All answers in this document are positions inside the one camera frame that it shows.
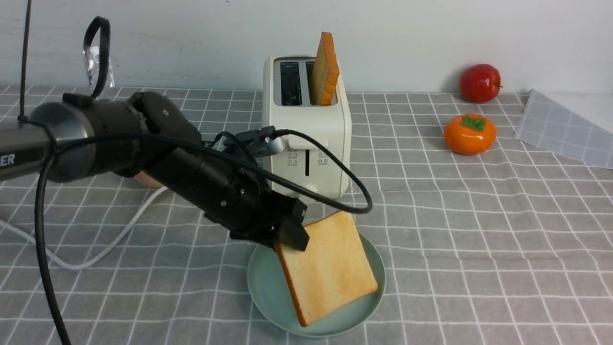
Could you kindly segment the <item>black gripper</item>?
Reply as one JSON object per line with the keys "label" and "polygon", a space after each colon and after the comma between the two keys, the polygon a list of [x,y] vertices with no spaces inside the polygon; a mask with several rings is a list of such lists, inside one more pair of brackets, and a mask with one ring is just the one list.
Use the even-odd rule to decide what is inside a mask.
{"label": "black gripper", "polygon": [[287,245],[304,252],[309,234],[303,222],[307,206],[298,198],[266,187],[230,187],[220,199],[204,209],[205,217],[229,231],[230,237],[274,248]]}

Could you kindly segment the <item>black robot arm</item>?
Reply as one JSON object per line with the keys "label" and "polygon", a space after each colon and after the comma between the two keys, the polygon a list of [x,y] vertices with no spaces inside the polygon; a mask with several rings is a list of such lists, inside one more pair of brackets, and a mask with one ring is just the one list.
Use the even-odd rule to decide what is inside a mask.
{"label": "black robot arm", "polygon": [[126,101],[66,93],[37,106],[26,122],[1,123],[1,179],[37,173],[59,152],[50,181],[143,172],[203,210],[232,239],[304,251],[306,205],[272,190],[251,146],[236,135],[226,138],[224,149],[215,150],[158,92],[136,92]]}

